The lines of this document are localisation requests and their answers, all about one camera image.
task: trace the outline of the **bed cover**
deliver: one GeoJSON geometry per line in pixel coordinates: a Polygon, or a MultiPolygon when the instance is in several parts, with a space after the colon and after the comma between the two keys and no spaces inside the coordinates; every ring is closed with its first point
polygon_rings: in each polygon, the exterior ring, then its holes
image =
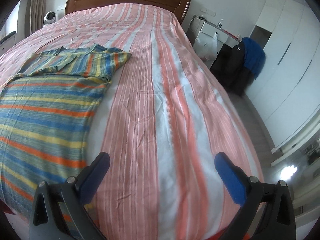
{"type": "Polygon", "coordinates": [[[132,54],[87,143],[88,164],[100,151],[111,157],[96,195],[100,230],[108,239],[207,239],[228,226],[239,206],[215,154],[224,151],[248,176],[263,175],[227,93],[171,12],[117,4],[66,15],[0,58],[0,90],[32,53],[94,43],[132,54]]]}

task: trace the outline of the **blue gripper pad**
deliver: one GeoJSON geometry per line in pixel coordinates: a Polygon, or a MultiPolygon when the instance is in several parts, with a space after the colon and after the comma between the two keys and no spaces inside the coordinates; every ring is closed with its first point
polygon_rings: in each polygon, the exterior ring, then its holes
{"type": "Polygon", "coordinates": [[[234,172],[233,167],[235,166],[232,164],[230,159],[225,155],[225,153],[218,153],[214,158],[214,166],[226,186],[233,202],[243,206],[247,198],[246,188],[234,172]]]}

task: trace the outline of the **white plastic bag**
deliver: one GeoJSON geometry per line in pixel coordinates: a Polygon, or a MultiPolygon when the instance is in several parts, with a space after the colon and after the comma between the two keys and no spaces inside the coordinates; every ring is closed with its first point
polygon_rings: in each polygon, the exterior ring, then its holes
{"type": "Polygon", "coordinates": [[[216,33],[209,41],[196,38],[193,49],[203,61],[214,61],[218,55],[218,34],[216,33]]]}

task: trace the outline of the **wardrobe handle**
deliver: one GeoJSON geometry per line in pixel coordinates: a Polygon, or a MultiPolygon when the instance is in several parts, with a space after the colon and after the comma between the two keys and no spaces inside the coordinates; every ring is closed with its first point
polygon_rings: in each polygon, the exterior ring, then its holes
{"type": "Polygon", "coordinates": [[[312,62],[312,60],[310,61],[309,65],[308,65],[308,67],[307,67],[307,69],[306,69],[306,71],[303,73],[303,75],[302,75],[302,77],[300,78],[300,80],[299,80],[299,82],[297,83],[297,85],[300,83],[301,79],[303,78],[303,76],[304,76],[305,73],[307,72],[308,68],[309,68],[310,65],[311,65],[311,62],[312,62]]]}
{"type": "Polygon", "coordinates": [[[285,52],[284,52],[284,54],[283,54],[283,56],[282,56],[281,60],[280,60],[280,61],[279,61],[279,63],[278,63],[278,66],[279,66],[279,64],[281,63],[281,61],[283,60],[284,55],[287,53],[287,51],[288,51],[288,49],[289,49],[290,45],[291,45],[291,43],[289,43],[289,45],[288,45],[287,49],[285,50],[285,52]]]}

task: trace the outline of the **baseboard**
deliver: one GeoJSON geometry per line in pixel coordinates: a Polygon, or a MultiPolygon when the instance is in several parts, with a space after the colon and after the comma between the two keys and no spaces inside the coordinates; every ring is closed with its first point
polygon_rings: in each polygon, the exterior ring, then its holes
{"type": "Polygon", "coordinates": [[[248,96],[246,94],[244,94],[242,96],[242,98],[244,99],[244,101],[246,102],[246,104],[248,105],[250,110],[252,111],[253,116],[257,119],[257,122],[260,125],[264,136],[266,137],[266,140],[267,140],[267,143],[268,143],[270,149],[274,149],[275,148],[275,144],[273,143],[273,140],[272,140],[272,138],[270,136],[270,133],[269,133],[267,127],[265,126],[261,116],[259,115],[257,109],[254,107],[253,103],[251,102],[251,100],[248,98],[248,96]]]}

